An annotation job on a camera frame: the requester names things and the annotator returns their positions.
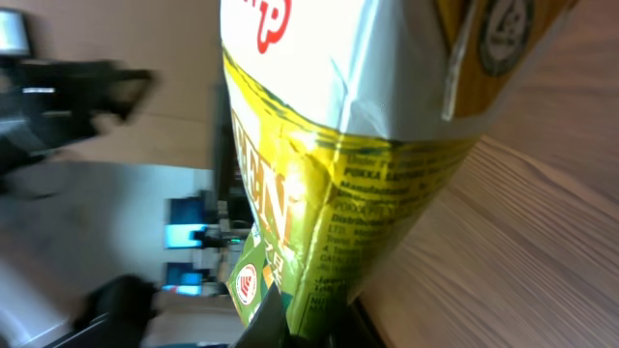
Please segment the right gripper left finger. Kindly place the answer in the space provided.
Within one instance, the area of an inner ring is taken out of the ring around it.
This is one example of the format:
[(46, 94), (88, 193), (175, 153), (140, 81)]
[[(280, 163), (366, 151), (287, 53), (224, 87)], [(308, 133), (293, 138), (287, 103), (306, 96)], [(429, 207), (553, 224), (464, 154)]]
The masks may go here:
[(276, 285), (263, 299), (243, 334), (231, 345), (232, 348), (288, 348), (290, 334), (287, 327), (283, 302)]

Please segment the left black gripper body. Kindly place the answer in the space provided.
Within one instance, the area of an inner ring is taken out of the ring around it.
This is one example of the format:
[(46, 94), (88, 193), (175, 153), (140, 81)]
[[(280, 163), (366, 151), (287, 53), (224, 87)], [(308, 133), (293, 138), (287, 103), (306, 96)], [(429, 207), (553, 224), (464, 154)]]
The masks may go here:
[(126, 123), (157, 82), (156, 73), (114, 61), (20, 61), (1, 67), (1, 191), (18, 169), (101, 134), (100, 115)]

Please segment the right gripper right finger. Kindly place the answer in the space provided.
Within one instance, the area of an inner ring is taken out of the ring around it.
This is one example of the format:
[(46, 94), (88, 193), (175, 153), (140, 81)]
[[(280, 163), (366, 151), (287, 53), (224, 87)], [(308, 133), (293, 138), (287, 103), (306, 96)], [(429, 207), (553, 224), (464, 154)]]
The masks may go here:
[(354, 302), (333, 330), (335, 348), (385, 348), (365, 308)]

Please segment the green juice carton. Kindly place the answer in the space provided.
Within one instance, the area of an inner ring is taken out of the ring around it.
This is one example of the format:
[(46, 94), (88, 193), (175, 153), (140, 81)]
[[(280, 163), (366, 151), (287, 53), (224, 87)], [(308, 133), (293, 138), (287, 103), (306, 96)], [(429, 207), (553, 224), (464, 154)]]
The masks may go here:
[(573, 8), (226, 0), (238, 161), (289, 332), (328, 334)]

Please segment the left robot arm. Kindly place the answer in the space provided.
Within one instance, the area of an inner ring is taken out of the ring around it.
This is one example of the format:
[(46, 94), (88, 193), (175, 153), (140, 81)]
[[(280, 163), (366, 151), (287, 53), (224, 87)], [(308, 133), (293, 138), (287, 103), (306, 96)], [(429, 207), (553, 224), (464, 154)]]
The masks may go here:
[[(17, 61), (1, 69), (1, 176), (47, 160), (68, 145), (100, 135), (100, 115), (126, 123), (153, 89), (149, 70), (109, 60)], [(156, 316), (153, 283), (121, 275), (85, 299), (70, 333), (55, 347), (137, 347)]]

